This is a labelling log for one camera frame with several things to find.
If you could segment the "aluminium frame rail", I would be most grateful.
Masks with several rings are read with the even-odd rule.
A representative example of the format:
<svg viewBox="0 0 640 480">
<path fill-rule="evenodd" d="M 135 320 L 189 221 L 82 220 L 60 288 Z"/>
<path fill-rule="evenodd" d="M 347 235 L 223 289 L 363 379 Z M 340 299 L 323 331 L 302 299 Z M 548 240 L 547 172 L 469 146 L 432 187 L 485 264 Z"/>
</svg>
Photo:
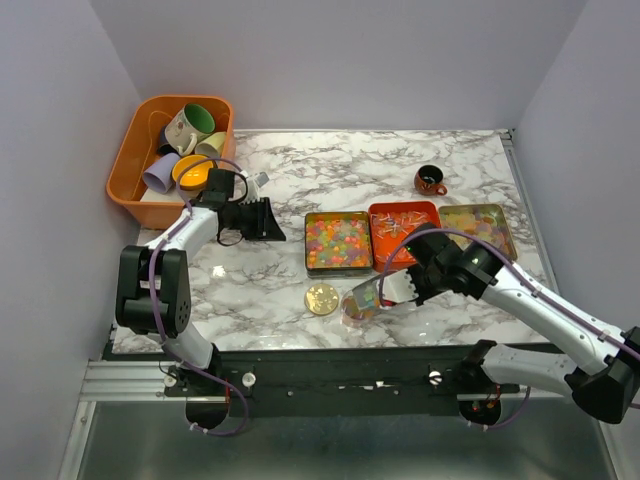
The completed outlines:
<svg viewBox="0 0 640 480">
<path fill-rule="evenodd" d="M 166 400 L 164 371 L 170 361 L 91 361 L 79 399 L 93 402 L 152 402 Z"/>
</svg>

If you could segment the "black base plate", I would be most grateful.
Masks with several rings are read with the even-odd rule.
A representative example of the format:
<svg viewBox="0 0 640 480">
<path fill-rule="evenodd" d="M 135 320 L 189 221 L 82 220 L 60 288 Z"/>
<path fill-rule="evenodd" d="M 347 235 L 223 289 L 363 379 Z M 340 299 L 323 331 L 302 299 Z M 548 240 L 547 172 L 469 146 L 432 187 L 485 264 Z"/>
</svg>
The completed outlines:
<svg viewBox="0 0 640 480">
<path fill-rule="evenodd" d="M 217 381 L 170 367 L 164 393 L 240 417 L 457 415 L 463 398 L 516 393 L 468 362 L 471 346 L 226 351 Z"/>
</svg>

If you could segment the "orange black mug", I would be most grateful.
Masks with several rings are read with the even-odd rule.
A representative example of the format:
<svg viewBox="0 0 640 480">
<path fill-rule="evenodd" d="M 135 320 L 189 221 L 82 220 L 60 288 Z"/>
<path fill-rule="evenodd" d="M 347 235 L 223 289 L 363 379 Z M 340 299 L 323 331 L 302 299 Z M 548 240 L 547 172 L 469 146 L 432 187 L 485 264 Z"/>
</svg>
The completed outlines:
<svg viewBox="0 0 640 480">
<path fill-rule="evenodd" d="M 444 196 L 448 193 L 443 184 L 443 171 L 435 165 L 421 166 L 414 176 L 414 188 L 424 196 Z"/>
</svg>

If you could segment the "orange plastic bin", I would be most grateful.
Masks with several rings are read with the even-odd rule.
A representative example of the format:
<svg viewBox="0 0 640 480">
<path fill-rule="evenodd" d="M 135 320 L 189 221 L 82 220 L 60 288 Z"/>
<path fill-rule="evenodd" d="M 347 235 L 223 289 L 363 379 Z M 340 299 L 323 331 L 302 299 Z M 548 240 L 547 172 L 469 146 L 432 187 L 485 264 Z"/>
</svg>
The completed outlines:
<svg viewBox="0 0 640 480">
<path fill-rule="evenodd" d="M 179 162 L 165 139 L 165 127 L 189 104 L 204 107 L 224 140 L 220 155 L 235 157 L 234 109 L 217 96 L 160 95 L 144 101 L 134 113 L 106 183 L 111 200 L 148 229 L 166 229 L 180 216 L 184 202 L 172 175 Z"/>
</svg>

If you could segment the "cream yellow cup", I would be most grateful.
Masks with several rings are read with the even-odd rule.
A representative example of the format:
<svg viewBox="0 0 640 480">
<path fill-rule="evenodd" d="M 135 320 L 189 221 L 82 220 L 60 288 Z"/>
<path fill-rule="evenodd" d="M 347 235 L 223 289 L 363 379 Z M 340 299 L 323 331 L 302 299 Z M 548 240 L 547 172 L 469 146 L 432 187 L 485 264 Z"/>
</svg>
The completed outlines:
<svg viewBox="0 0 640 480">
<path fill-rule="evenodd" d="M 195 146 L 194 153 L 196 155 L 203 155 L 207 158 L 220 158 L 224 150 L 225 142 L 225 132 L 213 133 Z"/>
</svg>

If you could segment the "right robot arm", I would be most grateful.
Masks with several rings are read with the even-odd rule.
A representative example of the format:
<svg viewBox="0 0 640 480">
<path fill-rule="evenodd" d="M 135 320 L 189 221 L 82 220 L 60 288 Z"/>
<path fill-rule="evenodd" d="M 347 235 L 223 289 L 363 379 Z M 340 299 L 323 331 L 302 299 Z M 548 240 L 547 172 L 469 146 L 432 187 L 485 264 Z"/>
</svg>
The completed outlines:
<svg viewBox="0 0 640 480">
<path fill-rule="evenodd" d="M 550 354 L 482 341 L 460 364 L 460 379 L 480 392 L 517 384 L 571 398 L 591 417 L 619 424 L 639 391 L 639 330 L 627 331 L 576 307 L 536 281 L 496 247 L 473 237 L 460 248 L 454 229 L 417 227 L 399 245 L 409 268 L 385 269 L 378 280 L 382 307 L 417 306 L 452 292 L 481 300 L 517 318 L 558 348 Z"/>
</svg>

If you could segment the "floral green-inside mug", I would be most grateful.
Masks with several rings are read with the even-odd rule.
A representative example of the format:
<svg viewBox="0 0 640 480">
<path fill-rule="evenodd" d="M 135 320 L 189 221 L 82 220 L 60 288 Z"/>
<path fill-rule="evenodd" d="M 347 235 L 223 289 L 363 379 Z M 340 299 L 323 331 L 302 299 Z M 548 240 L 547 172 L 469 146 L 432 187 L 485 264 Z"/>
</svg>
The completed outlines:
<svg viewBox="0 0 640 480">
<path fill-rule="evenodd" d="M 215 120 L 206 108 L 188 103 L 167 124 L 164 135 L 180 156 L 187 156 L 200 141 L 214 132 L 215 126 Z"/>
</svg>

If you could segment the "gold popsicle candy tin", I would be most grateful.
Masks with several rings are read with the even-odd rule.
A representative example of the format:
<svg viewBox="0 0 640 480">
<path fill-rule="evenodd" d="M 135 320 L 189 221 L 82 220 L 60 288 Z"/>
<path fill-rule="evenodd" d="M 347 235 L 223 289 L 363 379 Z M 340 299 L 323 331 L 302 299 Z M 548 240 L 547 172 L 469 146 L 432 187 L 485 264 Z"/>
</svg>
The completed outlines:
<svg viewBox="0 0 640 480">
<path fill-rule="evenodd" d="M 438 213 L 443 228 L 455 229 L 477 237 L 498 248 L 510 260 L 517 259 L 511 230 L 499 205 L 442 206 Z"/>
</svg>

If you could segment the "orange lollipop tin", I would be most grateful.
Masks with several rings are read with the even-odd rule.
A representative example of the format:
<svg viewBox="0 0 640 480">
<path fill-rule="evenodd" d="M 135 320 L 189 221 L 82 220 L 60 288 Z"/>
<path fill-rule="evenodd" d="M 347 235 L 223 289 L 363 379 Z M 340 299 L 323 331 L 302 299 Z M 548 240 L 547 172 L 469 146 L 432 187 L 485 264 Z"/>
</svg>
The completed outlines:
<svg viewBox="0 0 640 480">
<path fill-rule="evenodd" d="M 430 201 L 374 203 L 369 209 L 374 270 L 381 273 L 395 248 L 417 227 L 440 227 L 437 207 Z"/>
</svg>

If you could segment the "dark tin of gummies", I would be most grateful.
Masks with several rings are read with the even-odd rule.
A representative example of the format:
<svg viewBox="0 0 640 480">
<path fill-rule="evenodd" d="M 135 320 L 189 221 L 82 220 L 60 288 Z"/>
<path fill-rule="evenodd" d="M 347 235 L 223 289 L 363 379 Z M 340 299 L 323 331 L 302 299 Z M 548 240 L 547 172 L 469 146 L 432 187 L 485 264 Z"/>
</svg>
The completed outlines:
<svg viewBox="0 0 640 480">
<path fill-rule="evenodd" d="M 373 270 L 369 216 L 365 211 L 311 212 L 304 219 L 310 278 L 363 276 Z"/>
</svg>

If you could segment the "yellow-inside bowl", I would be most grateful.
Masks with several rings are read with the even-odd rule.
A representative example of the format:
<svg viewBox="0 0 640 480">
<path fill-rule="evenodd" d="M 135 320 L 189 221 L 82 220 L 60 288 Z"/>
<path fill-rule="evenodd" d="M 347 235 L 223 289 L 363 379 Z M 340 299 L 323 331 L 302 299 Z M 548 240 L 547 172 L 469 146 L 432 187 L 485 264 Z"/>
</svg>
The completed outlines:
<svg viewBox="0 0 640 480">
<path fill-rule="evenodd" d="M 201 191 L 207 184 L 209 170 L 215 168 L 206 155 L 193 154 L 182 157 L 173 167 L 174 183 L 187 192 Z"/>
</svg>

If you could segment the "lavender cup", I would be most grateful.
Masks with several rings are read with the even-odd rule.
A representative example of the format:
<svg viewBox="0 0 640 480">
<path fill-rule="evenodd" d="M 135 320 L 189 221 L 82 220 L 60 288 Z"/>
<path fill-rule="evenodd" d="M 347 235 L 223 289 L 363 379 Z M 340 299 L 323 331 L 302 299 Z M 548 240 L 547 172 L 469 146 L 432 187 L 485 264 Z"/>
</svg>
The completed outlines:
<svg viewBox="0 0 640 480">
<path fill-rule="evenodd" d="M 170 153 L 159 157 L 142 175 L 148 189 L 159 194 L 166 194 L 174 185 L 172 171 L 181 157 Z"/>
</svg>

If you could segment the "silver metal scoop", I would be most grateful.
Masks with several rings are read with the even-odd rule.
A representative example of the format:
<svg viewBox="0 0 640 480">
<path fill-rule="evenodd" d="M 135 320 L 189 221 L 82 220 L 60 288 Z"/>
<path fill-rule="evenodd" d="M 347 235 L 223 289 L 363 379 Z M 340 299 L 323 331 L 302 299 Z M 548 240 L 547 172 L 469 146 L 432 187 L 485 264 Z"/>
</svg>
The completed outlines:
<svg viewBox="0 0 640 480">
<path fill-rule="evenodd" d="M 380 279 L 380 276 L 373 277 L 357 285 L 347 294 L 347 298 L 351 300 L 357 310 L 375 310 L 392 305 L 392 302 L 380 299 Z"/>
</svg>

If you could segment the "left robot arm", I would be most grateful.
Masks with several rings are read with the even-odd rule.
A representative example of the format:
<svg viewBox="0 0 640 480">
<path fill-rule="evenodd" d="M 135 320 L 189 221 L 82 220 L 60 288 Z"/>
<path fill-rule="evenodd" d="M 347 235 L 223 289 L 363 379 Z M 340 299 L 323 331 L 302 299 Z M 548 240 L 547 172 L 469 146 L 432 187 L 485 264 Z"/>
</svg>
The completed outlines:
<svg viewBox="0 0 640 480">
<path fill-rule="evenodd" d="M 150 336 L 189 368 L 187 382 L 201 395 L 222 380 L 217 350 L 191 323 L 189 262 L 213 239 L 231 230 L 247 241 L 285 241 L 271 201 L 260 195 L 264 172 L 212 168 L 204 190 L 184 197 L 178 219 L 144 246 L 125 247 L 119 259 L 115 319 L 119 326 Z"/>
</svg>

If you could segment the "dark navy cup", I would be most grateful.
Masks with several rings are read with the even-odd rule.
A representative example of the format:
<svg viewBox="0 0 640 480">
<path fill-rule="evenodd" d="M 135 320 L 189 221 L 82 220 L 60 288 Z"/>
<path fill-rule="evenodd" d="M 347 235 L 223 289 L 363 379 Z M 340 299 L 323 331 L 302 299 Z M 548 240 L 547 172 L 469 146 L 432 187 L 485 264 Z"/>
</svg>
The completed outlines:
<svg viewBox="0 0 640 480">
<path fill-rule="evenodd" d="M 166 138 L 166 127 L 167 124 L 162 126 L 158 134 L 156 153 L 160 156 L 177 152 Z"/>
</svg>

